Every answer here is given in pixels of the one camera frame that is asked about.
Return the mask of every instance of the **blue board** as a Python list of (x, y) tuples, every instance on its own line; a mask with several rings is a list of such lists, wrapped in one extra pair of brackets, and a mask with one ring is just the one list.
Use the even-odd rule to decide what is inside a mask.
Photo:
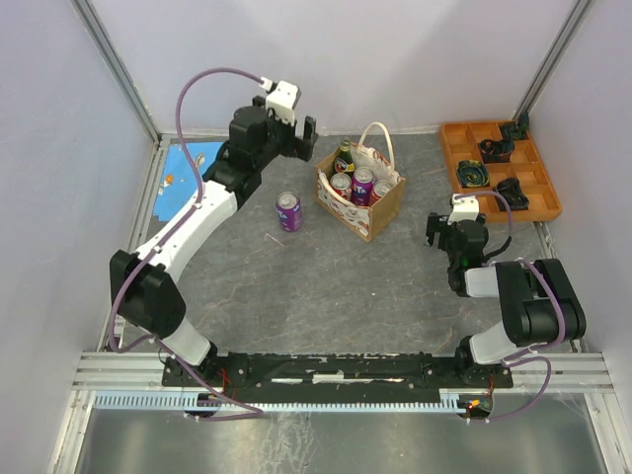
[[(201, 175), (215, 161), (221, 142), (189, 143), (187, 147), (196, 161)], [(163, 222), (170, 221), (196, 191), (194, 176), (180, 145), (171, 145), (167, 153), (165, 171), (160, 180), (154, 215)]]

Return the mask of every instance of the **wooden organizer tray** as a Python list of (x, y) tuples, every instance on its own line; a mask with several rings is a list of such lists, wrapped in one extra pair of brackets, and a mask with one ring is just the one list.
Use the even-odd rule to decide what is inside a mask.
[[(485, 164), (490, 174), (490, 186), (483, 188), (463, 188), (456, 174), (458, 162), (462, 160), (483, 161), (478, 143), (486, 138), (503, 138), (499, 125), (508, 121), (472, 121), (444, 123), (439, 130), (445, 166), (455, 193), (491, 191), (505, 178), (514, 177), (520, 181), (522, 192), (529, 198), (528, 210), (512, 211), (514, 221), (553, 220), (562, 206), (557, 199), (533, 139), (527, 132), (526, 140), (515, 141), (515, 150), (509, 163)], [(507, 222), (507, 213), (500, 210), (493, 196), (477, 197), (481, 212), (487, 214), (488, 222)]]

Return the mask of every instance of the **purple can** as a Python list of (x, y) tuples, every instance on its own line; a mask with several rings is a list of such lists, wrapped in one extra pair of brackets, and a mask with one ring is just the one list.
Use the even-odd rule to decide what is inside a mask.
[(281, 193), (276, 200), (276, 211), (281, 228), (286, 232), (295, 232), (303, 225), (303, 209), (295, 193)]
[(352, 203), (368, 205), (373, 189), (373, 172), (368, 168), (358, 168), (354, 172)]

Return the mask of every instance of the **wall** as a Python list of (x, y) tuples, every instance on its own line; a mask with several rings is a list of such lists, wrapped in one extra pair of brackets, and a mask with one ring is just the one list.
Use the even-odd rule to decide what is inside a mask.
[(550, 230), (632, 427), (632, 42), (627, 0), (594, 2), (532, 113), (534, 139), (564, 207)]
[[(196, 73), (236, 66), (303, 91), (319, 127), (509, 118), (573, 0), (93, 0), (158, 127)], [(185, 129), (225, 129), (260, 89), (207, 79)]]
[(0, 471), (45, 472), (150, 142), (69, 1), (0, 17)]

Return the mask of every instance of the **bottle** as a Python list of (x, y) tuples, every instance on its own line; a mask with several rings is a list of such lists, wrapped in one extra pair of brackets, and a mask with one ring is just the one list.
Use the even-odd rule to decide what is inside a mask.
[(352, 145), (348, 139), (344, 139), (338, 148), (338, 155), (334, 162), (335, 173), (347, 173), (352, 175), (356, 170), (356, 164), (352, 157)]

